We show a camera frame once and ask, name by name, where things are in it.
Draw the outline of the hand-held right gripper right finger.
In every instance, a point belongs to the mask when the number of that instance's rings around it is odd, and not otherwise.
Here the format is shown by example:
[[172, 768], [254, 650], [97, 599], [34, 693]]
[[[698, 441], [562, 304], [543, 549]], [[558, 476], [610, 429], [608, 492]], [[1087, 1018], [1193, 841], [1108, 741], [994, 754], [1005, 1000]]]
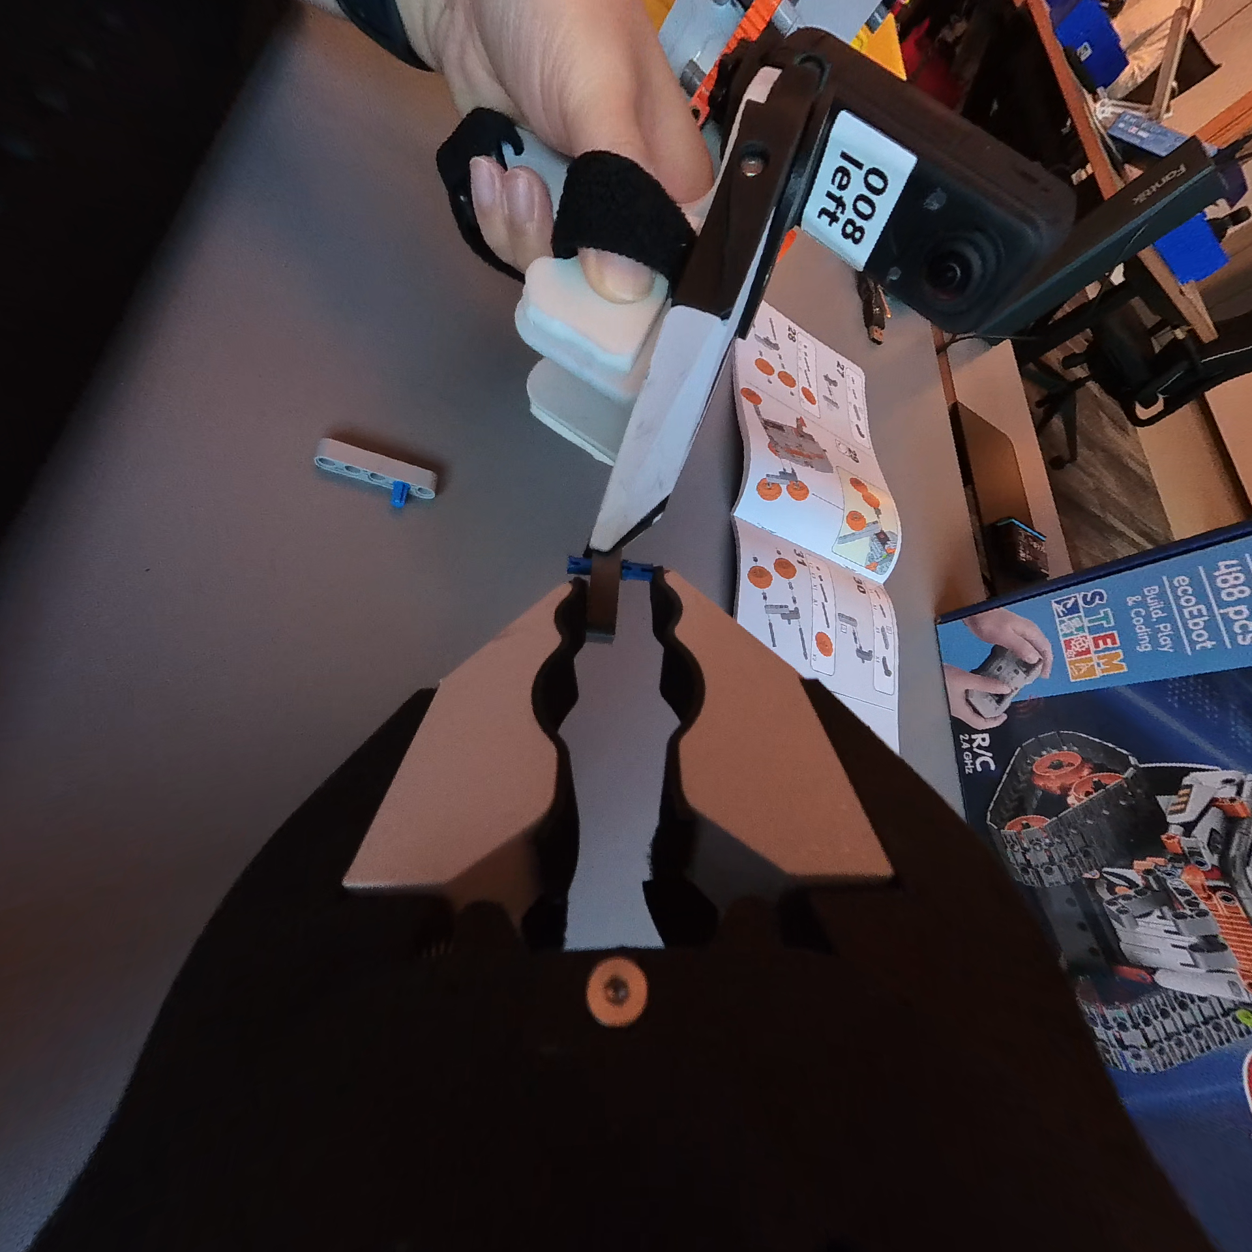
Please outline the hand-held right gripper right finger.
[[798, 672], [674, 571], [651, 580], [660, 692], [678, 717], [644, 894], [666, 946], [733, 903], [890, 882], [891, 866]]

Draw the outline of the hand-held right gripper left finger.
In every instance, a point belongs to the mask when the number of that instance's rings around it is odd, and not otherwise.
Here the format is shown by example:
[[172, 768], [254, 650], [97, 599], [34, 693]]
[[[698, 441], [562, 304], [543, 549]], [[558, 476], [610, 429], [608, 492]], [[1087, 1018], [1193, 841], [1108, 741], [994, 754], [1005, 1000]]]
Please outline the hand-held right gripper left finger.
[[558, 586], [443, 680], [343, 885], [492, 902], [561, 948], [578, 853], [570, 751], [587, 584]]

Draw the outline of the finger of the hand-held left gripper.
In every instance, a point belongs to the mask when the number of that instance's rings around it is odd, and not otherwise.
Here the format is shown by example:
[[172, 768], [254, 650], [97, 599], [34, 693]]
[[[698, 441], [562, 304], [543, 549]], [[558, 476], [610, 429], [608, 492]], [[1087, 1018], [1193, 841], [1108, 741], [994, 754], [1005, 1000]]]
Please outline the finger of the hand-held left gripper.
[[687, 306], [666, 313], [590, 534], [593, 553], [629, 543], [665, 510], [742, 315], [744, 303], [728, 319]]

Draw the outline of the grey toy beam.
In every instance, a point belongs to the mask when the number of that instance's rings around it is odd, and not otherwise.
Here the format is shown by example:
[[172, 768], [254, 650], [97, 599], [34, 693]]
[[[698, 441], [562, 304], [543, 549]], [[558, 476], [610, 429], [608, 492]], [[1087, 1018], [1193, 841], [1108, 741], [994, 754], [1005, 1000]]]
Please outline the grey toy beam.
[[435, 498], [438, 489], [437, 474], [425, 467], [328, 437], [316, 447], [315, 465], [330, 474], [361, 480], [389, 493], [395, 493], [400, 481], [409, 486], [410, 496], [423, 499]]

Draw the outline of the person's left hand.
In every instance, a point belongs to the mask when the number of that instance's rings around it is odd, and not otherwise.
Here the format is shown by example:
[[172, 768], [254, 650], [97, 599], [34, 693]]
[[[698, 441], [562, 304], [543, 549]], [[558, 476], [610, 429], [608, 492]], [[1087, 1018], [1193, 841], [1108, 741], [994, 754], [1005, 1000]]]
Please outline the person's left hand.
[[[710, 191], [710, 152], [643, 3], [397, 6], [413, 49], [444, 75], [462, 115], [495, 109], [568, 157], [617, 152], [681, 206]], [[553, 253], [553, 204], [532, 170], [474, 160], [471, 183], [482, 236], [501, 261], [525, 271]], [[653, 289], [653, 273], [634, 259], [584, 249], [580, 262], [610, 303], [635, 303]]]

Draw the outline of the dark green tall box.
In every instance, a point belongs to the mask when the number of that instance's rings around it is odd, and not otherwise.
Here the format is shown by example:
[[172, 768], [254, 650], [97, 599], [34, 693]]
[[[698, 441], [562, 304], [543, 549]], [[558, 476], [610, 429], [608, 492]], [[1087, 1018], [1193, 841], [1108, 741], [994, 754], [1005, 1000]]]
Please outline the dark green tall box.
[[1233, 167], [1227, 151], [1209, 154], [1201, 140], [1187, 139], [1079, 221], [1060, 250], [979, 329], [979, 337], [1005, 338], [1026, 331], [1088, 283], [1142, 253], [1222, 198], [1224, 177]]

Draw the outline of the wooden workbench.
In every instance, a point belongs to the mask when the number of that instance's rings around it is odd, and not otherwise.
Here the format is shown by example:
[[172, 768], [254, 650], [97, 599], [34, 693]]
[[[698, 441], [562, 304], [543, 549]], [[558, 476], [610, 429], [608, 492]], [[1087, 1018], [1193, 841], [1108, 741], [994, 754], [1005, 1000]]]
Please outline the wooden workbench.
[[[1130, 215], [1142, 215], [1148, 203], [1136, 203], [1136, 195], [1146, 195], [1151, 179], [1136, 167], [1125, 176], [1115, 164], [1114, 154], [1106, 145], [1106, 134], [1099, 124], [1091, 104], [1091, 97], [1079, 84], [1060, 40], [1055, 36], [1049, 6], [1045, 2], [1015, 2], [1014, 7], [1027, 15], [1033, 31], [1043, 49], [1048, 67], [1057, 82], [1058, 92], [1070, 116], [1072, 130], [1076, 136], [1087, 165], [1100, 198], [1114, 198], [1120, 209]], [[1204, 119], [1198, 127], [1198, 140], [1213, 145], [1227, 145], [1231, 140], [1249, 133], [1251, 91], [1249, 88], [1249, 15], [1242, 18], [1240, 51], [1234, 69], [1218, 73], [1221, 85], [1216, 88], [1198, 88], [1200, 101], [1184, 106], [1184, 116], [1197, 121], [1200, 113], [1209, 112], [1213, 104], [1219, 110]], [[1246, 89], [1234, 95], [1236, 86]], [[1212, 343], [1216, 338], [1216, 325], [1209, 309], [1201, 300], [1197, 283], [1182, 285], [1173, 276], [1164, 258], [1154, 244], [1143, 247], [1137, 259], [1149, 276], [1149, 294], [1158, 304], [1163, 304], [1163, 316], [1191, 329], [1201, 343]]]

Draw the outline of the open instruction booklet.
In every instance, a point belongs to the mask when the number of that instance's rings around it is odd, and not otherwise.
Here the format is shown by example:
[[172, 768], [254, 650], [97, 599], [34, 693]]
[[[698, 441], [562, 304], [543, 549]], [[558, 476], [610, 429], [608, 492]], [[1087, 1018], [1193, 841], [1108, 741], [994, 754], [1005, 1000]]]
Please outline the open instruction booklet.
[[899, 629], [885, 580], [900, 520], [860, 365], [762, 304], [733, 347], [744, 447], [735, 616], [899, 750]]

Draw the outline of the blue storage bin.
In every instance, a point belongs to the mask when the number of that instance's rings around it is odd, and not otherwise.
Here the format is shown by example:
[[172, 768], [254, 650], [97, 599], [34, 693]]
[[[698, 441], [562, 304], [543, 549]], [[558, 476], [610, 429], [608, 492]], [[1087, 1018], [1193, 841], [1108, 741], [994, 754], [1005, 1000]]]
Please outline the blue storage bin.
[[1072, 54], [1075, 72], [1096, 89], [1108, 89], [1128, 67], [1108, 5], [1102, 2], [1048, 2], [1058, 43]]

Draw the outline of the black office chair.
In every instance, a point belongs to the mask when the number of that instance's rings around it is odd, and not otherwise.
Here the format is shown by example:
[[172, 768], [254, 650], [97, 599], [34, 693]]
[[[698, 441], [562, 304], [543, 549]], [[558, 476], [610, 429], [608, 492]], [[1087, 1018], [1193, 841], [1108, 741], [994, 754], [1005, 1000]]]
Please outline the black office chair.
[[1066, 355], [1061, 367], [1085, 368], [1081, 379], [1063, 379], [1039, 370], [1043, 398], [1038, 401], [1042, 431], [1061, 416], [1069, 440], [1067, 464], [1076, 456], [1076, 394], [1096, 385], [1115, 401], [1136, 428], [1148, 428], [1213, 386], [1239, 379], [1251, 368], [1249, 310], [1216, 325], [1216, 338], [1204, 344], [1182, 323], [1170, 319], [1146, 323], [1133, 301], [1154, 304], [1148, 285], [1134, 279], [1120, 285], [1105, 282], [1100, 294], [1048, 323], [1036, 323], [1017, 346], [1023, 368], [1039, 365], [1043, 355], [1090, 332], [1085, 347]]

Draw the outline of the small black box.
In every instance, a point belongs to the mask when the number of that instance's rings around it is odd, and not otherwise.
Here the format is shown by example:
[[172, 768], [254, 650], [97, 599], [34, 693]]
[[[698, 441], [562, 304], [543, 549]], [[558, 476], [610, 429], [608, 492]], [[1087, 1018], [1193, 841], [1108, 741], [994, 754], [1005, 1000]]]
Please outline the small black box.
[[1018, 519], [1005, 517], [985, 526], [984, 544], [997, 574], [1026, 584], [1051, 577], [1045, 535]]

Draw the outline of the grey orange toy rover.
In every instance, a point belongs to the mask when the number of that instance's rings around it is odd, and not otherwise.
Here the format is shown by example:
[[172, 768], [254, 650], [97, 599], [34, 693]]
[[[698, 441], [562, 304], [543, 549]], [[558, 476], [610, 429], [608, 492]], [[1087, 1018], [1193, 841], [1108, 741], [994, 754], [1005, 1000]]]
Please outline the grey orange toy rover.
[[675, 2], [660, 27], [660, 40], [683, 92], [702, 121], [726, 51], [759, 39], [769, 24], [786, 36], [799, 22], [799, 5], [792, 2]]

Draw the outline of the blue toy box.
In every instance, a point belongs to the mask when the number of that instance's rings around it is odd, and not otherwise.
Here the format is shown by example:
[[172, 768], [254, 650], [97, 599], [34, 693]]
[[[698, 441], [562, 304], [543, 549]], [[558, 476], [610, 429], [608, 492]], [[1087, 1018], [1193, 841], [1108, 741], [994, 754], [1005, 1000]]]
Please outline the blue toy box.
[[1251, 1216], [1251, 538], [1225, 526], [942, 617], [960, 789], [1219, 1249]]

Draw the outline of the black wristband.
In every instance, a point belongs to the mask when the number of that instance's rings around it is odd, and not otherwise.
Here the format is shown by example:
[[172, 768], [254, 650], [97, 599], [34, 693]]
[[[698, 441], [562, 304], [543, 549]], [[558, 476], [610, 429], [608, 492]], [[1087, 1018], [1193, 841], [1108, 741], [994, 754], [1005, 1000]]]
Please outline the black wristband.
[[389, 55], [409, 67], [422, 72], [432, 70], [429, 64], [415, 51], [397, 2], [341, 0], [336, 5], [358, 30], [368, 36], [368, 39], [377, 43]]

